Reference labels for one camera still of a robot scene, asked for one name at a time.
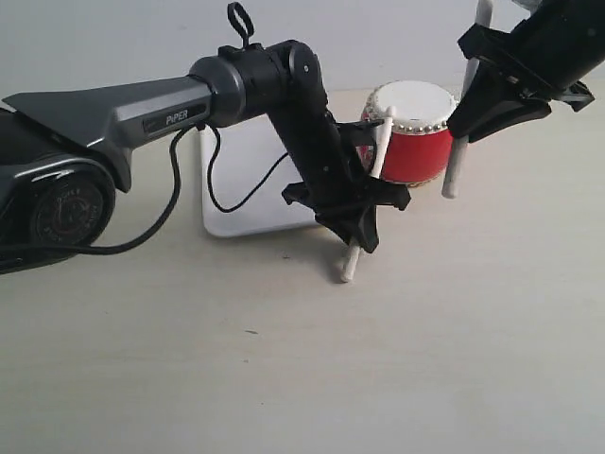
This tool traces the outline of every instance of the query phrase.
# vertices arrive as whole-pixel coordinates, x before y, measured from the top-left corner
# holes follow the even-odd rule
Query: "drum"
[[[397,115],[381,178],[409,186],[437,178],[447,167],[452,147],[446,121],[457,107],[456,99],[438,85],[399,80],[370,94],[362,118],[383,118],[389,106]],[[360,157],[368,166],[372,152],[361,148]]]

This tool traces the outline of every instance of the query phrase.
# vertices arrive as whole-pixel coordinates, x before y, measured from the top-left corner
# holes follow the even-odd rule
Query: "white drum head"
[[[388,83],[378,88],[372,98],[374,115],[384,117],[389,106],[395,106],[397,116],[393,120],[400,129],[423,133],[444,129],[445,121],[457,106],[447,90],[418,80]]]

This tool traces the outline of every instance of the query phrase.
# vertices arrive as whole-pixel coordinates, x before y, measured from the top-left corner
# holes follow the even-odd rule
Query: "white drumstick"
[[[380,125],[375,132],[376,159],[374,160],[374,166],[370,172],[370,175],[374,178],[380,178],[380,174],[382,173],[382,166],[385,163],[385,158],[387,156],[387,148],[389,147],[390,135],[393,130],[393,118],[395,115],[395,107],[389,106],[387,109],[387,117],[385,118],[385,122]],[[349,245],[347,258],[344,263],[344,268],[342,269],[342,274],[340,275],[342,282],[353,281],[353,276],[355,274],[355,269],[357,268],[357,261],[359,260],[360,254],[361,247],[353,239]]]
[[[493,16],[493,1],[492,0],[479,0],[476,7],[476,18],[475,23],[480,26],[490,26],[492,23]],[[464,74],[464,83],[462,85],[462,96],[466,95],[473,79],[479,61],[477,59],[470,59],[466,65],[466,73]],[[446,199],[455,199],[458,196],[458,179],[460,171],[462,170],[462,163],[466,155],[468,148],[469,138],[462,137],[455,140],[452,143],[452,150],[450,151],[449,162],[447,164],[447,170],[445,171],[445,179],[443,181],[443,189],[441,194]]]

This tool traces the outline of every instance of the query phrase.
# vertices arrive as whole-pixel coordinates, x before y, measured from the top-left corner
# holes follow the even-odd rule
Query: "drum rim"
[[[440,85],[438,85],[436,83],[427,82],[425,80],[413,80],[413,79],[393,80],[393,81],[390,81],[387,83],[383,83],[382,85],[379,85],[378,87],[374,88],[372,90],[372,92],[370,93],[370,95],[368,96],[368,99],[366,101],[366,106],[364,109],[366,114],[368,115],[369,119],[374,120],[374,119],[384,118],[384,116],[385,116],[385,113],[382,112],[377,107],[376,99],[377,99],[378,93],[389,85],[393,85],[393,84],[397,84],[397,83],[405,83],[405,82],[421,82],[424,84],[433,85],[434,87],[440,88],[446,95],[450,96],[450,98],[452,99],[452,101],[453,101],[452,109],[451,109],[451,112],[446,113],[443,117],[437,118],[432,122],[422,123],[421,125],[419,125],[418,121],[412,122],[410,120],[408,123],[406,123],[406,121],[402,122],[401,119],[394,119],[393,120],[393,132],[398,133],[398,134],[403,134],[403,135],[429,135],[429,134],[436,134],[439,132],[447,131],[448,130],[447,119],[453,113],[454,109],[457,107],[458,101],[456,100],[456,97],[450,91],[446,90],[445,88],[441,87]]]

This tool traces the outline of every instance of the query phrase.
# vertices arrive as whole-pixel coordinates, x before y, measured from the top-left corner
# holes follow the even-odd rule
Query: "table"
[[[204,234],[189,134],[148,244],[0,277],[0,452],[602,452],[605,103],[553,107],[475,144],[458,200],[380,209],[352,285],[324,229]],[[164,207],[167,143],[99,244]]]

